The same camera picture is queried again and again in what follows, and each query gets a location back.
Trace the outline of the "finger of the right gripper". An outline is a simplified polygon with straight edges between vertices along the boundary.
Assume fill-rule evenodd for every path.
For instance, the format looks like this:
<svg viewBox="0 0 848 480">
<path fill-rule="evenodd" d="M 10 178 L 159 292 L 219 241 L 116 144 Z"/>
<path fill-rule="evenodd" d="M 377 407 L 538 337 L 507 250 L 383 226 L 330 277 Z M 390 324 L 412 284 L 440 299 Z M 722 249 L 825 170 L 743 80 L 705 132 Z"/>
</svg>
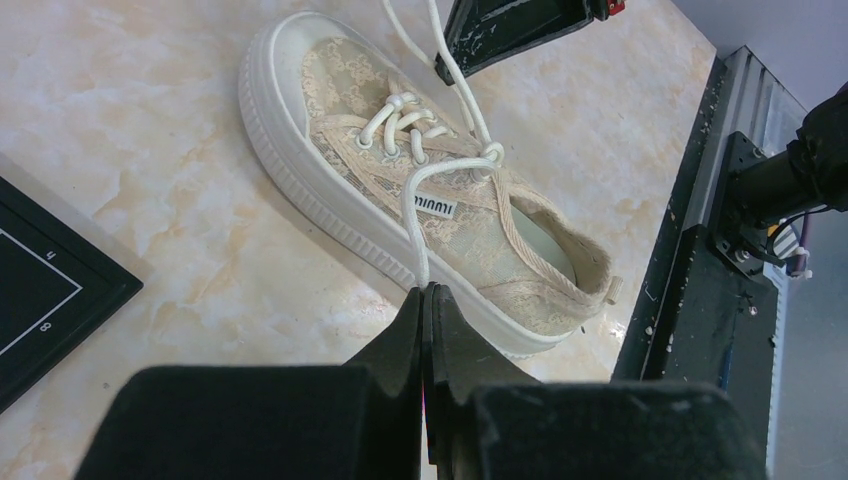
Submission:
<svg viewBox="0 0 848 480">
<path fill-rule="evenodd" d="M 453 3 L 444 38 L 469 77 L 592 22 L 591 0 L 460 0 Z"/>
</svg>

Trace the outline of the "white shoelace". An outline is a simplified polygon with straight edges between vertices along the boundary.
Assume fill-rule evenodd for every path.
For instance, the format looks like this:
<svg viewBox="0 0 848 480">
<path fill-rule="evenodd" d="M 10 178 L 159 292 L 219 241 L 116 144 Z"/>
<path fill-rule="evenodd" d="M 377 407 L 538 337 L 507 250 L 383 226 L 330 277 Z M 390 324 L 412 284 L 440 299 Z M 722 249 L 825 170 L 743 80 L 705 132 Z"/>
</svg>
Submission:
<svg viewBox="0 0 848 480">
<path fill-rule="evenodd" d="M 446 144 L 445 138 L 449 135 L 449 129 L 436 126 L 422 132 L 414 128 L 407 133 L 414 171 L 404 183 L 400 202 L 404 227 L 414 254 L 415 285 L 420 288 L 425 288 L 429 284 L 430 266 L 428 248 L 415 205 L 418 187 L 424 180 L 436 174 L 456 170 L 469 170 L 475 181 L 482 182 L 502 165 L 505 157 L 504 147 L 491 137 L 474 94 L 465 76 L 449 53 L 437 3 L 428 1 L 426 5 L 431 30 L 437 42 L 439 59 L 443 61 L 454 81 L 452 90 L 460 100 L 464 121 L 474 137 L 480 141 L 481 149 L 470 157 L 447 156 L 439 162 L 433 162 L 430 160 L 426 149 L 444 146 Z M 367 121 L 356 135 L 355 144 L 362 150 L 369 149 L 373 145 L 376 133 L 382 131 L 385 152 L 390 157 L 399 156 L 400 148 L 396 144 L 396 136 L 412 124 L 432 118 L 432 111 L 429 109 L 419 109 L 409 114 L 403 112 L 406 107 L 418 102 L 419 98 L 411 92 L 389 95 L 384 106 Z"/>
</svg>

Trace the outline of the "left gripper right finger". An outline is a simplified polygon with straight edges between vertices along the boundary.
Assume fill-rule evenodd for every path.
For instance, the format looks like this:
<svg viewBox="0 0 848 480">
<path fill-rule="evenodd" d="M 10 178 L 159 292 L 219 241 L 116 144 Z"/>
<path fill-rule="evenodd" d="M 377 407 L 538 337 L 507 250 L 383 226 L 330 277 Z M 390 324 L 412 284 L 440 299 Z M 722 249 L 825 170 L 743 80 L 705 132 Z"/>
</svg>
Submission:
<svg viewBox="0 0 848 480">
<path fill-rule="evenodd" d="M 718 389 L 544 383 L 423 293 L 428 460 L 442 479 L 764 479 L 763 453 Z"/>
</svg>

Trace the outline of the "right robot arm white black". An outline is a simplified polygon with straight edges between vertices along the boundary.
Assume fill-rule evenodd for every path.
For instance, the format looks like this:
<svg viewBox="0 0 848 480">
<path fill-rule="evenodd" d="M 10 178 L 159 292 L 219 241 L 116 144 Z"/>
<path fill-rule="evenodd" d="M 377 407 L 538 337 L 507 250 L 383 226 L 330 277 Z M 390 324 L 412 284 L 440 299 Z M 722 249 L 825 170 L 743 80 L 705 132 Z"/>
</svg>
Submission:
<svg viewBox="0 0 848 480">
<path fill-rule="evenodd" d="M 447 85 L 497 62 L 622 12 L 622 1 L 456 1 L 436 24 L 447 52 L 435 70 Z M 810 111 L 795 139 L 767 160 L 735 173 L 727 192 L 748 225 L 765 225 L 815 207 L 847 209 L 847 92 Z"/>
</svg>

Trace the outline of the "beige lace sneaker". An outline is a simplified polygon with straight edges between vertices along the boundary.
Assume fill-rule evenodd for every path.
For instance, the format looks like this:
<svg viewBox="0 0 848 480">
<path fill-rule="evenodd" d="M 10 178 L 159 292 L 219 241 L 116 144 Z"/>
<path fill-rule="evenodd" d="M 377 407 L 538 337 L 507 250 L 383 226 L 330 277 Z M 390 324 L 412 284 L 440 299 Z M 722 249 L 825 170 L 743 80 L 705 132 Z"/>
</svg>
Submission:
<svg viewBox="0 0 848 480">
<path fill-rule="evenodd" d="M 466 84 L 457 127 L 351 27 L 264 27 L 239 75 L 252 147 L 315 226 L 403 288 L 450 288 L 500 351 L 549 350 L 618 300 L 610 254 L 504 166 Z"/>
</svg>

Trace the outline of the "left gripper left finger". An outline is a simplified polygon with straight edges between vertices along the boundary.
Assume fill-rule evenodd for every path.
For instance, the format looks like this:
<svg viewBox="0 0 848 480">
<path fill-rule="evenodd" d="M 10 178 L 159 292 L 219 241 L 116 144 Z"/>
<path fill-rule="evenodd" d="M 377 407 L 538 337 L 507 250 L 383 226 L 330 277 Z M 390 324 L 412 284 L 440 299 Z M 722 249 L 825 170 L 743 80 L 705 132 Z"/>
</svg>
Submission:
<svg viewBox="0 0 848 480">
<path fill-rule="evenodd" d="M 423 294 L 341 365 L 178 366 L 118 392 L 80 479 L 417 479 Z"/>
</svg>

